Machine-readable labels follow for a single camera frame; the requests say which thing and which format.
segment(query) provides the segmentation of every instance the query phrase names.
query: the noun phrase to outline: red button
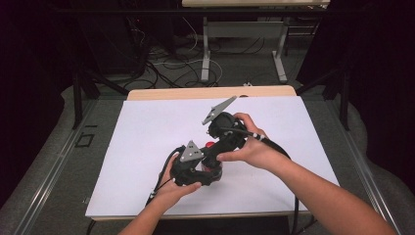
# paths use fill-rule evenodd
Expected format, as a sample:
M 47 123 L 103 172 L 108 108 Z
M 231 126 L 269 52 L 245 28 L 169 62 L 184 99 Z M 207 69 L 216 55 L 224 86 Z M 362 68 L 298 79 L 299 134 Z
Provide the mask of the red button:
M 214 142 L 209 141 L 205 144 L 205 147 L 210 148 L 212 145 L 214 145 Z

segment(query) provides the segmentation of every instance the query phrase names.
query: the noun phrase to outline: wrist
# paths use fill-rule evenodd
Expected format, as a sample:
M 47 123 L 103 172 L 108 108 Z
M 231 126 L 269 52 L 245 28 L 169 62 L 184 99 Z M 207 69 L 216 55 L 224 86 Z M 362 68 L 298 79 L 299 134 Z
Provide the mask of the wrist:
M 272 150 L 267 158 L 268 163 L 265 165 L 265 170 L 270 171 L 271 173 L 279 176 L 281 174 L 281 169 L 285 167 L 291 160 L 287 156 L 281 154 L 276 150 Z
M 155 215 L 162 216 L 169 207 L 163 203 L 163 201 L 155 197 L 153 201 L 146 206 L 146 209 L 151 210 Z

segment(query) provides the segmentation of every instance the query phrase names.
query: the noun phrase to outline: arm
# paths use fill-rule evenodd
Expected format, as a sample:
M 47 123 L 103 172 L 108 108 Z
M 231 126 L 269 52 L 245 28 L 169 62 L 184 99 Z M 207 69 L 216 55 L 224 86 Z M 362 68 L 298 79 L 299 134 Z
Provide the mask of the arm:
M 120 233 L 119 235 L 152 234 L 161 216 L 173 207 L 181 197 L 198 190 L 202 184 L 196 182 L 187 186 L 177 186 L 169 180 L 171 165 L 175 158 L 171 158 L 161 182 L 167 183 L 159 189 L 156 197 L 148 204 Z
M 248 131 L 265 134 L 248 115 L 235 114 Z M 221 154 L 219 161 L 244 161 L 279 177 L 333 234 L 395 234 L 367 204 L 284 155 L 249 137 L 241 150 Z

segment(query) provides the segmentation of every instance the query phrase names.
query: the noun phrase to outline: dark background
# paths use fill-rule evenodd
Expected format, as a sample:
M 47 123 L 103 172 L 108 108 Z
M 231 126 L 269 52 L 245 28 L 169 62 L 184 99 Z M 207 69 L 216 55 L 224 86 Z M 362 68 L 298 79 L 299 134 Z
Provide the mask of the dark background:
M 414 3 L 372 2 L 379 7 L 378 15 L 364 28 L 368 33 L 362 41 L 366 43 L 360 45 L 352 60 L 350 101 L 367 127 L 368 158 L 415 192 L 411 149 L 415 146 Z M 71 6 L 69 1 L 53 3 Z M 332 0 L 330 8 L 358 9 L 364 3 Z M 361 19 L 323 19 L 298 80 L 307 84 L 335 66 L 360 24 Z M 1 123 L 5 126 L 0 141 L 1 205 L 56 125 L 64 107 L 60 94 L 71 86 L 71 72 L 78 62 L 96 71 L 102 68 L 83 27 L 74 19 L 50 15 L 41 0 L 1 2 Z M 130 70 L 129 64 L 122 65 Z

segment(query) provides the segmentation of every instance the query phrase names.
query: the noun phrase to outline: black curtain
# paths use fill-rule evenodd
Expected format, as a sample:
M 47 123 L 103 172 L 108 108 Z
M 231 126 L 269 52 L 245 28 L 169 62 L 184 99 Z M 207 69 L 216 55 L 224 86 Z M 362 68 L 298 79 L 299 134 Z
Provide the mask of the black curtain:
M 71 85 L 63 43 L 38 1 L 0 3 L 0 206 L 55 127 Z
M 374 21 L 323 19 L 298 81 L 308 84 L 342 61 L 356 35 L 364 38 L 350 57 L 350 102 L 368 132 L 367 156 L 398 176 L 415 193 L 415 6 L 413 1 L 332 0 L 330 9 L 361 9 L 371 3 Z

